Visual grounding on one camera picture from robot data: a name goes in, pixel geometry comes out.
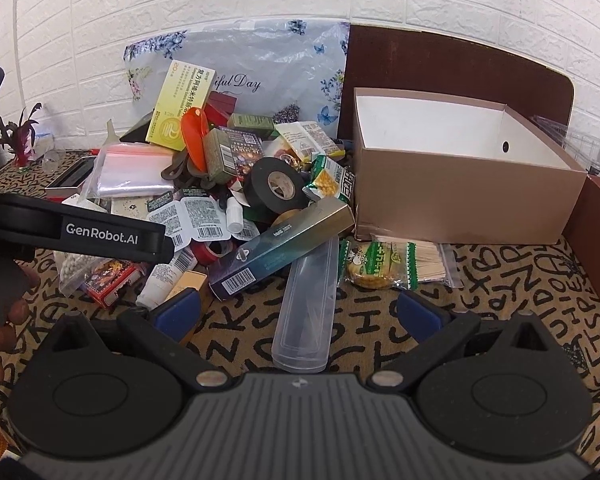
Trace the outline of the person's left hand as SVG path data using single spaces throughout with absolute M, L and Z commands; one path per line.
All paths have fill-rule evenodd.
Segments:
M 30 310 L 24 295 L 40 284 L 38 274 L 12 260 L 0 259 L 0 352 L 12 352 L 15 326 L 27 321 Z M 0 359 L 0 382 L 4 378 Z

